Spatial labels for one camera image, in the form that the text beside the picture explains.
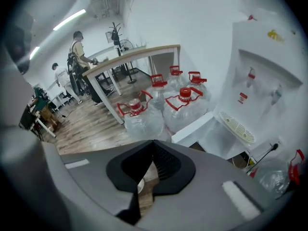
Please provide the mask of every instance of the person wearing green shirt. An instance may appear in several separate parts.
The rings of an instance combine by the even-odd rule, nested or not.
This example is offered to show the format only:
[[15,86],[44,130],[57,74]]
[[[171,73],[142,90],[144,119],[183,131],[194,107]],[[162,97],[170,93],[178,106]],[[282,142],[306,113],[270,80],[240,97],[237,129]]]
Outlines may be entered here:
[[49,124],[52,125],[53,131],[56,131],[61,123],[54,116],[54,114],[50,111],[47,102],[45,101],[42,92],[39,88],[34,87],[35,99],[30,104],[30,107],[35,105],[36,109],[39,111],[40,115],[46,120]]

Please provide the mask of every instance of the hot water warning label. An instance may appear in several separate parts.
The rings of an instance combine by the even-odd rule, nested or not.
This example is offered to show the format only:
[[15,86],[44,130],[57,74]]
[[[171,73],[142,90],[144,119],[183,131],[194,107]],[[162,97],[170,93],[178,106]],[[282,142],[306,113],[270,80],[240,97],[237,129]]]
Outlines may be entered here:
[[245,95],[244,93],[240,93],[240,98],[239,98],[239,100],[238,100],[238,102],[240,102],[241,104],[243,104],[244,103],[244,101],[247,99],[248,97],[247,97],[247,95]]

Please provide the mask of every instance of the ceiling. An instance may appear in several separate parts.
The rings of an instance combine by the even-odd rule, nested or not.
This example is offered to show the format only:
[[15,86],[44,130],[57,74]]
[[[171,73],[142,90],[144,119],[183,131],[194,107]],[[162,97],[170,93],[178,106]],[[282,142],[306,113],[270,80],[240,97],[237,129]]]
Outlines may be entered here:
[[[31,51],[42,46],[44,41],[55,44],[58,39],[71,33],[72,25],[84,24],[87,20],[101,20],[119,13],[119,0],[24,0],[20,6],[34,19],[32,25]],[[53,28],[74,13],[85,9],[87,13],[69,22],[58,31]]]

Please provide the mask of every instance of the green shirt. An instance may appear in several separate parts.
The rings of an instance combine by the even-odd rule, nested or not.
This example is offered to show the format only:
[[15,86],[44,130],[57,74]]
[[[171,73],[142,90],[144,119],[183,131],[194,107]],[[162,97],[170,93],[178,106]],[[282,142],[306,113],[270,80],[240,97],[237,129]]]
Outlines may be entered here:
[[35,97],[38,98],[38,101],[35,104],[35,107],[38,111],[42,111],[42,109],[47,105],[47,103],[43,99],[43,97],[42,97],[40,91],[38,90],[38,88],[34,87],[34,93],[35,93]]

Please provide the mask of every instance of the large plastic water jug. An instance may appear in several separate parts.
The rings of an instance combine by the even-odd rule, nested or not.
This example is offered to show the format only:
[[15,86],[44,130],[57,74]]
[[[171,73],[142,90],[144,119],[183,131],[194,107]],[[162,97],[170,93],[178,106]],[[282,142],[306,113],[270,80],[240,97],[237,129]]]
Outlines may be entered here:
[[[140,96],[144,93],[150,97],[146,103],[141,103]],[[153,97],[142,90],[139,98],[125,103],[118,103],[117,107],[124,116],[124,126],[131,137],[138,140],[161,140],[170,141],[170,134],[166,130],[165,121],[161,111],[149,105]]]
[[164,93],[166,92],[166,84],[167,82],[164,81],[163,76],[161,74],[152,75],[151,76],[151,83],[152,86],[149,87],[146,91],[153,97],[150,102],[150,105],[154,106],[156,109],[163,112],[164,104],[165,104],[165,97]]
[[204,82],[207,82],[207,79],[202,79],[200,72],[188,72],[189,74],[189,83],[187,87],[194,87],[197,90],[201,91],[203,93],[203,96],[200,97],[200,99],[205,99],[208,100],[209,96],[206,90],[205,85],[203,84]]
[[184,77],[181,75],[183,71],[180,71],[179,66],[171,66],[170,67],[170,74],[168,77],[168,85],[167,88],[169,90],[180,91],[182,87],[186,87],[187,82],[185,81]]
[[165,99],[163,116],[169,130],[176,133],[207,112],[207,101],[200,99],[203,93],[196,88],[184,87]]

